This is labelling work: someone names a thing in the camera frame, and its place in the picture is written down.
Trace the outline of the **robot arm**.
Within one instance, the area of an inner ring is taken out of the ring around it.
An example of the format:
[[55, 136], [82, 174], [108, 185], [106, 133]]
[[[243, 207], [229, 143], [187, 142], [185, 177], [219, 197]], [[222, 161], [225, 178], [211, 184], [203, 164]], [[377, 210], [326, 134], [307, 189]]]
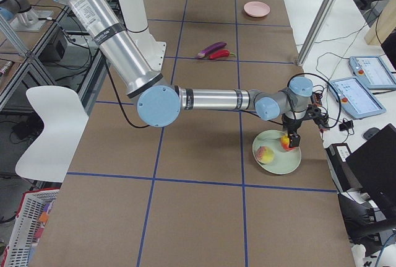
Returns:
[[39, 32], [53, 11], [36, 10], [28, 0], [1, 0], [1, 15], [17, 32]]
[[174, 122], [181, 110], [255, 110], [269, 121], [280, 117], [290, 139], [298, 147], [298, 128], [308, 119], [312, 81], [293, 76], [287, 87], [275, 94], [259, 90], [184, 89], [169, 85], [160, 71], [153, 70], [106, 0], [57, 0], [69, 6], [80, 23], [110, 60], [127, 87], [127, 96], [140, 119], [153, 127]]

